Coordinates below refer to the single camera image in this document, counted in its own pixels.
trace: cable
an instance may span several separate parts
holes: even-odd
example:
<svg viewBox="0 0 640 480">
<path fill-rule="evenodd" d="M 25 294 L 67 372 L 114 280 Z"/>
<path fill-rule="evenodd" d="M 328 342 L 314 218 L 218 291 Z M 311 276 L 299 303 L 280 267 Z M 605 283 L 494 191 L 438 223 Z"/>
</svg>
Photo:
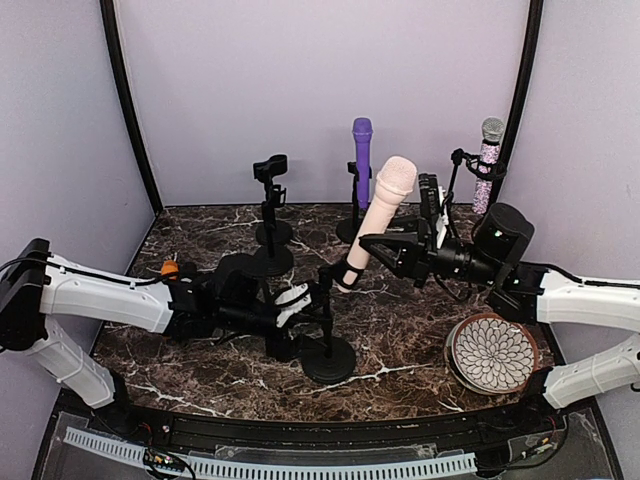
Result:
<svg viewBox="0 0 640 480">
<path fill-rule="evenodd" d="M 456 227 L 456 221 L 453 218 L 452 205 L 453 205 L 453 192 L 449 192 L 447 193 L 447 196 L 442 201 L 442 209 L 440 213 L 442 214 L 446 211 L 447 216 L 449 217 L 449 225 L 448 225 L 449 231 L 453 235 L 453 238 L 460 240 L 460 234 L 458 233 L 458 228 Z"/>
<path fill-rule="evenodd" d="M 181 466 L 183 466 L 191 474 L 191 479 L 192 480 L 197 480 L 198 477 L 196 476 L 196 473 L 193 470 L 193 468 L 191 467 L 191 465 L 189 465 L 186 461 L 184 461 L 182 458 L 180 458 L 178 456 L 178 454 L 176 454 L 174 452 L 171 452 L 169 450 L 166 450 L 164 448 L 161 448 L 161 447 L 158 447 L 158 446 L 155 446 L 155 445 L 153 445 L 153 446 L 151 445 L 152 440 L 153 440 L 153 430 L 152 430 L 151 426 L 148 423 L 141 422 L 138 425 L 138 428 L 133 431 L 133 433 L 131 433 L 129 435 L 123 435 L 122 433 L 116 432 L 113 428 L 111 428 L 109 426 L 109 424 L 107 422 L 105 422 L 99 415 L 96 415 L 95 412 L 92 411 L 91 414 L 92 414 L 93 418 L 97 419 L 100 422 L 100 424 L 103 427 L 105 427 L 109 431 L 109 433 L 111 433 L 112 435 L 115 435 L 116 437 L 121 438 L 124 441 L 129 442 L 131 444 L 138 445 L 140 447 L 145 447 L 149 451 L 154 451 L 155 450 L 156 452 L 159 452 L 162 455 L 170 456 L 172 459 L 174 459 L 176 461 L 176 463 L 178 463 Z M 143 443 L 143 442 L 137 441 L 137 440 L 133 440 L 131 438 L 133 435 L 135 435 L 136 433 L 138 433 L 140 431 L 140 427 L 144 428 L 145 430 L 147 430 L 149 432 L 149 438 L 147 439 L 146 443 Z M 144 466 L 145 467 L 149 467 L 151 469 L 151 471 L 154 472 L 154 474 L 155 474 L 153 476 L 155 478 L 157 478 L 158 480 L 169 480 L 169 479 L 178 478 L 178 477 L 181 476 L 181 475 L 177 475 L 177 476 L 167 475 L 167 474 L 165 474 L 163 472 L 158 471 L 153 465 L 144 465 Z"/>
<path fill-rule="evenodd" d="M 17 263 L 38 263 L 41 265 L 46 265 L 48 267 L 53 267 L 53 268 L 62 268 L 64 270 L 66 270 L 67 272 L 70 273 L 75 273 L 77 275 L 83 275 L 85 277 L 90 277 L 90 278 L 97 278 L 99 280 L 105 280 L 107 282 L 112 282 L 112 283 L 118 283 L 120 285 L 129 285 L 129 286 L 133 286 L 135 287 L 146 287 L 148 285 L 154 285 L 156 283 L 160 283 L 168 278 L 171 277 L 175 277 L 176 273 L 165 273 L 164 275 L 158 275 L 157 277 L 154 277 L 152 279 L 149 280 L 142 280 L 139 282 L 136 281 L 127 281 L 127 280 L 122 280 L 120 278 L 114 278 L 114 277 L 110 277 L 108 275 L 103 275 L 100 273 L 96 273 L 96 272 L 87 272 L 86 270 L 80 270 L 77 268 L 73 268 L 73 267 L 67 267 L 64 265 L 58 265 L 57 263 L 54 262 L 49 262 L 47 260 L 42 260 L 41 258 L 33 258 L 33 257 L 18 257 L 18 258 L 14 258 L 13 260 L 9 260 L 8 262 L 4 263 L 2 266 L 0 266 L 0 272 L 6 270 L 7 268 L 11 267 L 12 265 L 15 265 Z"/>
<path fill-rule="evenodd" d="M 569 437 L 569 420 L 566 420 L 566 427 L 565 427 L 565 431 L 564 431 L 564 435 L 562 436 L 562 439 L 556 444 L 555 450 L 553 450 L 553 452 L 547 456 L 547 458 L 545 458 L 544 460 L 535 463 L 535 464 L 529 464 L 529 465 L 516 465 L 517 463 L 526 460 L 526 459 L 530 459 L 533 458 L 531 456 L 529 456 L 530 453 L 534 452 L 535 450 L 537 450 L 538 448 L 546 445 L 548 442 L 551 441 L 551 439 L 553 438 L 553 436 L 555 435 L 555 433 L 557 432 L 557 425 L 555 420 L 552 417 L 547 417 L 547 419 L 550 421 L 552 427 L 553 427 L 553 431 L 551 432 L 551 434 L 546 437 L 545 439 L 543 439 L 543 445 L 539 445 L 536 444 L 532 447 L 529 447 L 527 450 L 525 450 L 524 452 L 522 452 L 520 454 L 520 456 L 508 463 L 505 463 L 503 465 L 497 465 L 497 466 L 491 466 L 491 465 L 482 465 L 482 464 L 478 464 L 478 471 L 497 471 L 497 470 L 528 470 L 530 468 L 537 468 L 540 467 L 542 465 L 544 465 L 545 463 L 551 461 L 552 458 L 554 458 L 558 452 L 562 449 L 562 447 L 564 446 L 565 442 L 567 441 L 567 438 Z"/>
<path fill-rule="evenodd" d="M 478 230 L 478 227 L 480 226 L 480 224 L 482 223 L 482 220 L 484 220 L 484 216 L 480 217 L 476 223 L 473 224 L 473 227 L 471 228 L 471 239 L 473 240 L 473 236 L 476 234 L 476 230 Z"/>
<path fill-rule="evenodd" d="M 538 468 L 544 465 L 545 463 L 550 462 L 551 459 L 554 458 L 558 454 L 558 452 L 560 452 L 565 442 L 567 441 L 568 436 L 569 436 L 569 420 L 567 419 L 567 426 L 564 430 L 564 435 L 562 436 L 562 439 L 557 443 L 555 450 L 551 452 L 551 454 L 547 458 L 533 465 L 520 465 L 520 466 L 516 465 L 515 467 L 512 466 L 514 463 L 521 461 L 521 459 L 517 459 L 511 462 L 509 465 L 507 465 L 507 470 L 527 470 L 529 468 Z"/>
<path fill-rule="evenodd" d="M 168 450 L 165 450 L 164 448 L 160 448 L 160 447 L 156 447 L 156 446 L 148 446 L 147 450 L 149 451 L 149 453 L 153 452 L 158 452 L 162 455 L 165 456 L 169 456 L 171 457 L 171 459 L 173 461 L 175 461 L 177 464 L 181 465 L 182 467 L 185 468 L 185 470 L 187 470 L 190 474 L 191 474 L 191 479 L 192 480 L 197 480 L 197 476 L 196 476 L 196 472 L 193 470 L 193 468 L 191 467 L 191 465 L 189 465 L 187 462 L 185 462 L 182 458 L 180 458 L 178 455 L 176 455 L 175 453 L 172 453 Z M 182 472 L 179 475 L 172 475 L 172 474 L 166 474 L 163 472 L 160 472 L 159 470 L 156 469 L 155 466 L 153 466 L 153 464 L 151 465 L 147 465 L 151 471 L 155 474 L 154 476 L 159 479 L 159 480 L 170 480 L 173 478 L 179 478 L 182 476 Z"/>
<path fill-rule="evenodd" d="M 516 429 L 520 428 L 521 424 L 510 425 L 508 427 L 500 427 L 498 425 L 492 425 L 492 424 L 487 423 L 487 422 L 478 422 L 478 423 L 476 423 L 476 425 L 479 426 L 479 427 L 490 428 L 491 430 L 495 430 L 496 432 L 512 432 L 513 430 L 516 430 Z"/>
<path fill-rule="evenodd" d="M 580 285 L 585 285 L 587 287 L 614 287 L 614 288 L 629 288 L 632 290 L 640 290 L 640 284 L 634 283 L 619 283 L 619 282 L 607 282 L 604 280 L 585 280 L 584 278 L 580 278 L 573 273 L 567 272 L 565 269 L 558 267 L 557 265 L 553 265 L 551 263 L 530 263 L 530 262 L 521 262 L 521 265 L 536 265 L 539 267 L 548 268 L 549 270 L 553 270 L 554 272 L 558 272 L 563 277 L 571 280 L 572 282 L 579 283 Z"/>
<path fill-rule="evenodd" d="M 520 58 L 520 66 L 518 68 L 518 77 L 513 92 L 513 100 L 511 109 L 509 110 L 509 120 L 502 138 L 502 146 L 498 156 L 498 163 L 508 167 L 518 136 L 518 128 L 520 120 L 524 112 L 524 106 L 529 90 L 529 82 L 533 71 L 533 63 L 536 56 L 536 46 L 538 44 L 538 36 L 540 34 L 540 25 L 542 23 L 542 7 L 544 0 L 530 0 L 529 13 L 527 18 L 527 27 L 525 31 L 524 43 L 522 45 L 522 56 Z M 500 189 L 504 183 L 504 179 L 496 180 L 491 187 L 489 196 L 489 206 L 498 200 Z"/>
<path fill-rule="evenodd" d="M 225 343 L 228 343 L 235 338 L 241 337 L 242 335 L 246 335 L 246 334 L 242 332 L 230 333 L 229 335 L 221 337 L 217 339 L 215 342 L 213 342 L 213 346 L 219 347 L 220 345 L 224 345 Z"/>
<path fill-rule="evenodd" d="M 471 294 L 472 294 L 472 290 L 471 290 L 471 284 L 468 284 L 467 286 L 467 293 L 464 296 L 460 296 L 457 295 L 455 293 L 453 293 L 453 290 L 451 290 L 445 283 L 444 281 L 442 281 L 442 278 L 440 278 L 439 275 L 434 274 L 433 275 L 433 279 L 436 281 L 436 283 L 438 284 L 438 286 L 445 291 L 445 293 L 447 295 L 449 295 L 451 298 L 453 298 L 456 302 L 460 302 L 460 303 L 464 303 L 467 300 L 469 300 L 471 298 Z"/>
</svg>

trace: glittery microphone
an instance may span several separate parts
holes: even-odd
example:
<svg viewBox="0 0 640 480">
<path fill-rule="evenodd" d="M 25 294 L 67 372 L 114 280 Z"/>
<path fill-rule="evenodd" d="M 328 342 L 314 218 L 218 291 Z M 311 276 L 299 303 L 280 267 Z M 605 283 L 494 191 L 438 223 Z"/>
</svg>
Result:
<svg viewBox="0 0 640 480">
<path fill-rule="evenodd" d="M 504 123 L 499 118 L 489 117 L 482 122 L 482 147 L 480 159 L 484 163 L 494 164 L 498 161 L 500 153 L 500 140 L 504 133 Z M 478 166 L 482 173 L 488 173 L 489 167 Z M 491 194 L 491 182 L 489 180 L 476 179 L 476 193 L 473 196 L 473 211 L 484 214 L 489 206 Z"/>
<path fill-rule="evenodd" d="M 356 141 L 356 169 L 358 170 L 358 183 L 356 194 L 358 206 L 366 209 L 369 206 L 369 171 L 371 161 L 369 152 L 373 127 L 368 118 L 356 118 L 353 121 L 353 139 Z"/>
</svg>

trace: decorative plate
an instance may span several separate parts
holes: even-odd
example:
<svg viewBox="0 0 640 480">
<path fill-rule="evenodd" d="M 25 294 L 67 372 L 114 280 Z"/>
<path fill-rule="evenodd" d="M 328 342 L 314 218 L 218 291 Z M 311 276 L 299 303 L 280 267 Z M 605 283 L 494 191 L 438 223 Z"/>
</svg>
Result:
<svg viewBox="0 0 640 480">
<path fill-rule="evenodd" d="M 517 392 L 538 368 L 531 334 L 494 313 L 474 315 L 454 327 L 445 360 L 467 388 L 484 395 Z"/>
</svg>

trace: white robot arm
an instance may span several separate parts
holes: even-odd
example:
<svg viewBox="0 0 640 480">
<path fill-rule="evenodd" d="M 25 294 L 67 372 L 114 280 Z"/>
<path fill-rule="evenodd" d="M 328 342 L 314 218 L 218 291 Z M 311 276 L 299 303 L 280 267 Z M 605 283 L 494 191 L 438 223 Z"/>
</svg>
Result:
<svg viewBox="0 0 640 480">
<path fill-rule="evenodd" d="M 436 181 L 420 175 L 420 218 L 400 219 L 400 233 L 360 237 L 360 246 L 400 278 L 424 286 L 433 275 L 489 289 L 487 303 L 505 319 L 535 325 L 560 322 L 636 332 L 620 345 L 571 365 L 535 372 L 525 397 L 559 409 L 594 394 L 640 382 L 640 281 L 578 278 L 552 265 L 521 262 L 534 228 L 515 208 L 496 203 L 476 224 L 473 243 L 445 235 L 451 219 Z"/>
<path fill-rule="evenodd" d="M 310 281 L 261 301 L 259 282 L 241 273 L 248 261 L 250 256 L 236 254 L 223 257 L 212 274 L 141 280 L 77 265 L 51 255 L 46 240 L 33 240 L 0 279 L 0 346 L 33 357 L 126 433 L 137 424 L 128 420 L 124 381 L 84 352 L 53 316 L 117 322 L 178 341 L 211 337 L 216 328 L 259 335 L 267 354 L 279 360 L 318 350 L 314 339 L 289 334 L 297 323 L 319 324 L 322 348 L 330 344 L 330 278 L 329 287 Z M 313 315 L 320 307 L 326 315 Z"/>
<path fill-rule="evenodd" d="M 575 282 L 555 271 L 546 273 L 540 283 L 544 293 L 537 299 L 538 322 L 570 322 L 636 333 L 592 357 L 554 367 L 544 383 L 543 395 L 556 409 L 640 382 L 640 282 L 593 278 L 584 282 Z"/>
</svg>

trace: pink sparkly microphone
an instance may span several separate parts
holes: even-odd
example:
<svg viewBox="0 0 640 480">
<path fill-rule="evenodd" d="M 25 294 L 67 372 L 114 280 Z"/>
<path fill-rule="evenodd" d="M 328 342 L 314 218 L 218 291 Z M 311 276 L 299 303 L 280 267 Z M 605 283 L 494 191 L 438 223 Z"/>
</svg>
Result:
<svg viewBox="0 0 640 480">
<path fill-rule="evenodd" d="M 480 161 L 486 164 L 494 164 L 498 161 L 500 153 L 500 140 L 504 133 L 504 122 L 499 118 L 489 117 L 482 122 L 482 147 L 480 149 Z M 478 166 L 482 173 L 488 173 L 489 167 Z M 484 214 L 489 206 L 489 195 L 491 194 L 491 182 L 488 180 L 476 179 L 476 193 L 473 196 L 473 211 Z"/>
</svg>

